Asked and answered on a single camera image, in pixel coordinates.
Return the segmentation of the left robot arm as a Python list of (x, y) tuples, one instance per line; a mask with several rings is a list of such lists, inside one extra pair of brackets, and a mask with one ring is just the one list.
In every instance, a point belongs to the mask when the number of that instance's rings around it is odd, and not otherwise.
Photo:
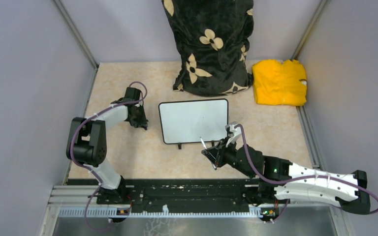
[(134, 128), (148, 128), (144, 111), (147, 90), (128, 86), (122, 98), (111, 102), (104, 110), (94, 115), (71, 121), (66, 147), (66, 156), (75, 165), (84, 168), (98, 181), (100, 195), (115, 203), (123, 203), (128, 197), (124, 178), (107, 160), (107, 131), (121, 122)]

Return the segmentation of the small whiteboard black frame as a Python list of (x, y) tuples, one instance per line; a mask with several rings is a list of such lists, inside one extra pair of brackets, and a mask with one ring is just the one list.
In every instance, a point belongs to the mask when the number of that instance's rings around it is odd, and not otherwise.
[(225, 98), (161, 102), (158, 111), (167, 145), (215, 142), (226, 137), (229, 102)]

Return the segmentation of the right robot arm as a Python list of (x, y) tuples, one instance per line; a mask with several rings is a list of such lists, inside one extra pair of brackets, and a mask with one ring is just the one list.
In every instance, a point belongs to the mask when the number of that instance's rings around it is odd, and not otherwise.
[(236, 148), (235, 143), (228, 144), (226, 139), (201, 153), (215, 169), (228, 164), (249, 178), (259, 177), (262, 185), (257, 195), (264, 203), (273, 199), (290, 199), (326, 203), (353, 214), (370, 213), (365, 171), (356, 170), (351, 174), (323, 172), (264, 155), (252, 147)]

